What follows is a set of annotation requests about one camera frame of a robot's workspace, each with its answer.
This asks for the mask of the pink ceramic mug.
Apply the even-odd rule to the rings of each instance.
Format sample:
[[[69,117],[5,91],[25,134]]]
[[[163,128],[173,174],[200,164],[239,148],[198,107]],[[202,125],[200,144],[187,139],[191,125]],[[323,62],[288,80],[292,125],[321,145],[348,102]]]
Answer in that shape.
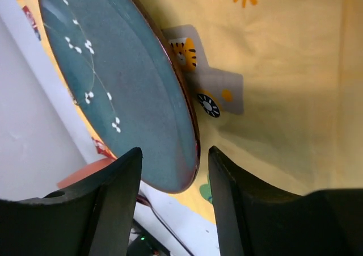
[[[95,161],[93,163],[90,163],[86,165],[85,167],[79,169],[78,171],[72,173],[65,179],[61,180],[57,183],[57,187],[59,189],[68,187],[72,184],[75,184],[79,181],[81,181],[84,178],[87,178],[88,176],[92,175],[93,173],[98,172],[99,170],[102,170],[103,168],[107,167],[111,163],[113,163],[115,159],[113,158],[103,158],[98,161]]]

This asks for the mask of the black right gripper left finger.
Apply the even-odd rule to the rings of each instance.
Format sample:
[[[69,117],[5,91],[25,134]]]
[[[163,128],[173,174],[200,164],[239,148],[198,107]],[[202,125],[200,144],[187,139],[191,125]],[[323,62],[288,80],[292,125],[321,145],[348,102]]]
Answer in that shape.
[[[125,255],[142,151],[44,198],[1,201],[2,255]]]

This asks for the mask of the yellow car-print placemat cloth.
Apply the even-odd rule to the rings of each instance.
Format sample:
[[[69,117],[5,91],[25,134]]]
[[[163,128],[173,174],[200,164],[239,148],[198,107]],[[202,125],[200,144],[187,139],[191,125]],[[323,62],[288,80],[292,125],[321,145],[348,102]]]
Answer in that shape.
[[[52,53],[36,40],[90,135]],[[177,193],[199,203],[208,150],[294,194],[362,187],[362,0],[139,0],[177,60],[195,110],[199,169]]]

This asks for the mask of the teal ceramic plate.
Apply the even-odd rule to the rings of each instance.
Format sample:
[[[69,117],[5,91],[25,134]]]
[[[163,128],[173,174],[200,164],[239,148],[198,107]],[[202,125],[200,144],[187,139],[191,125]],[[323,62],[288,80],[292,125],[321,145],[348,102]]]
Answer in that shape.
[[[142,180],[177,194],[195,180],[200,139],[177,60],[139,0],[38,0],[71,95],[111,153],[139,147]]]

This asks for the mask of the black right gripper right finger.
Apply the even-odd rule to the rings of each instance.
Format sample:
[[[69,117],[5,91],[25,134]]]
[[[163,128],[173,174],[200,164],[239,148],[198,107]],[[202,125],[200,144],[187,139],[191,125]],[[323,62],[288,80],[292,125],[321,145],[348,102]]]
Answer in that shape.
[[[362,189],[293,194],[215,146],[208,169],[221,255],[362,254]]]

